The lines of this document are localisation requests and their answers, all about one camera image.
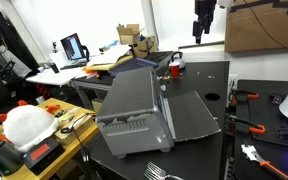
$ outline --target computer monitor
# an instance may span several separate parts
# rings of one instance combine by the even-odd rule
[[[77,33],[62,39],[61,43],[68,60],[79,61],[86,58],[83,52],[83,46],[81,45]]]

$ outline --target wire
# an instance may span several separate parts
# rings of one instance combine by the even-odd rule
[[[253,9],[251,7],[249,7],[250,10],[252,11],[252,13],[255,16],[255,19],[257,20],[257,22],[260,24],[260,26],[262,27],[262,29],[264,30],[264,32],[273,40],[275,41],[277,44],[281,45],[284,49],[288,50],[288,47],[284,46],[281,42],[279,42],[278,40],[276,40],[274,37],[272,37],[267,30],[265,29],[265,27],[263,26],[263,24],[261,23],[261,21],[258,19],[257,15],[255,14],[255,12],[253,11]]]

